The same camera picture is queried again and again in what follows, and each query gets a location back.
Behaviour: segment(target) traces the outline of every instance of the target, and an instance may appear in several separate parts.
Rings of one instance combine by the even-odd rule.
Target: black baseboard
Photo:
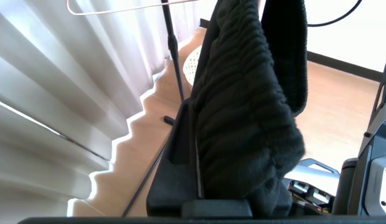
[[[206,19],[200,19],[200,27],[208,28],[210,21]],[[381,82],[384,80],[384,74],[375,70],[364,68],[358,65],[354,65],[348,62],[343,62],[331,57],[327,57],[321,54],[308,52],[308,60],[310,62],[318,63],[327,67],[331,67],[346,73],[351,73],[362,78],[367,78],[369,80]]]

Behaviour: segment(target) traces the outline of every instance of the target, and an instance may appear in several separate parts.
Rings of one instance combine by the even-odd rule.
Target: floor
[[[202,43],[204,35],[205,29],[199,28],[192,40],[180,49],[182,65]],[[308,77],[308,104],[297,117],[306,143],[305,157],[339,170],[344,160],[358,153],[378,83],[311,62],[308,62]],[[190,95],[191,87],[186,80],[184,87]],[[131,123],[133,137],[118,145],[114,171],[95,176],[96,197],[77,200],[74,216],[121,216],[171,130],[162,117],[175,117],[180,103],[173,64],[169,62],[156,82],[156,91],[143,101],[146,114]],[[146,216],[146,196],[152,178],[153,175],[128,217]]]

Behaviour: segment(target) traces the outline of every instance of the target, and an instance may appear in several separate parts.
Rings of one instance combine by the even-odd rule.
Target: wire
[[[131,11],[135,9],[144,9],[147,7],[154,7],[154,6],[166,6],[170,4],[179,4],[184,2],[192,2],[192,1],[198,1],[198,0],[181,0],[181,1],[175,1],[175,2],[169,2],[169,3],[161,3],[161,4],[154,4],[154,5],[148,5],[148,6],[140,6],[140,7],[134,7],[130,9],[120,9],[120,10],[109,10],[109,11],[101,11],[101,12],[74,12],[70,7],[70,0],[66,0],[66,7],[69,13],[73,14],[74,16],[90,16],[90,15],[98,15],[98,14],[107,14],[107,13],[113,13],[113,12],[125,12],[125,11]]]
[[[334,19],[334,20],[329,21],[329,22],[323,22],[321,24],[308,24],[308,27],[322,27],[322,26],[328,26],[328,25],[331,25],[333,23],[336,23],[336,22],[344,19],[345,17],[349,16],[351,13],[353,13],[356,10],[356,8],[361,4],[361,2],[362,2],[362,0],[357,0],[355,6],[352,7],[352,9],[350,9],[347,13],[338,17],[337,19]]]

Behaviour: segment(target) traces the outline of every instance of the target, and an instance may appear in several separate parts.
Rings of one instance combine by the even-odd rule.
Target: curtain fold
[[[157,3],[70,0],[75,12]],[[182,42],[199,26],[197,3],[170,8]],[[168,55],[161,7],[73,16],[65,1],[0,1],[0,185],[88,197],[88,174],[109,168],[112,140],[129,133]]]

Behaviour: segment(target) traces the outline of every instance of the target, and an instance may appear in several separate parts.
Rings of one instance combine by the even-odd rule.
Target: perforated white basket
[[[191,86],[193,86],[194,83],[194,76],[195,71],[197,70],[197,64],[199,63],[200,52],[201,46],[194,49],[183,64],[183,73]]]

